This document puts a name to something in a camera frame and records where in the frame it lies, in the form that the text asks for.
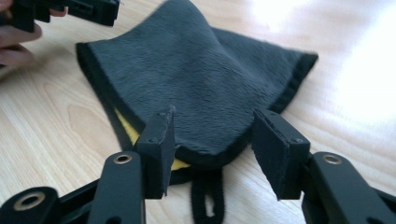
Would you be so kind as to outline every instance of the metal rivet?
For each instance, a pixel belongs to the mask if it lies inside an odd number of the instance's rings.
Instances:
[[[334,164],[334,165],[339,165],[341,164],[343,161],[341,161],[341,159],[337,156],[331,155],[331,154],[326,154],[323,155],[322,159],[330,164]]]
[[[41,204],[45,198],[46,195],[41,191],[28,193],[14,203],[14,210],[24,211],[34,208]]]
[[[119,155],[118,157],[116,157],[114,159],[114,162],[116,164],[124,164],[131,160],[132,160],[132,156],[130,156],[130,155]]]

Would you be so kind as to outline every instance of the black plastic part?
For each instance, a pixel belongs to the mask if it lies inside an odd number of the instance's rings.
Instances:
[[[396,223],[396,216],[347,159],[318,152],[309,173],[330,223]]]
[[[119,13],[120,2],[117,0],[65,0],[64,2],[70,15],[106,26],[113,26]]]
[[[61,223],[87,223],[98,182],[99,180],[95,180],[60,199],[62,207]]]
[[[107,158],[88,223],[146,223],[141,160],[137,153],[124,151]]]
[[[277,113],[256,110],[251,147],[276,197],[299,199],[298,178],[309,158],[309,141]]]
[[[35,6],[35,19],[43,22],[50,22],[50,10],[47,7]]]
[[[10,24],[17,29],[32,33],[35,31],[35,11],[34,5],[12,4],[12,20]]]
[[[374,189],[376,194],[382,199],[382,201],[387,205],[387,207],[393,212],[396,216],[396,197],[390,195],[382,190]]]
[[[15,0],[10,8],[10,24],[20,30],[35,31],[35,20],[50,22],[50,8],[63,11],[86,21],[113,26],[119,13],[118,0]]]
[[[176,152],[174,113],[171,106],[153,115],[134,147],[144,162],[146,199],[161,199],[169,186]]]
[[[0,209],[1,224],[52,224],[61,218],[58,193],[48,187],[27,189]]]

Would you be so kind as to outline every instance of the light wood surface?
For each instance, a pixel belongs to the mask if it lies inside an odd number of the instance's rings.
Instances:
[[[120,150],[75,44],[121,35],[162,1],[121,1],[113,28],[66,16],[39,23],[24,46],[35,63],[0,71],[0,204],[36,186],[59,194],[98,178]],[[319,61],[282,114],[312,152],[347,157],[370,185],[396,195],[396,2],[379,0],[192,1],[209,23]],[[304,223],[300,201],[277,202],[250,149],[224,169],[225,223]],[[190,184],[147,201],[148,223],[192,223]]]

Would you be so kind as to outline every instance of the hand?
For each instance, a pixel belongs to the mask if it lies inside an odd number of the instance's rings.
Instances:
[[[0,13],[7,11],[11,5],[12,0],[0,0]],[[50,14],[56,17],[62,17],[66,13],[66,10],[50,11]],[[0,64],[20,66],[31,63],[34,55],[21,43],[38,39],[41,35],[41,28],[37,24],[33,33],[24,32],[10,25],[0,26]]]

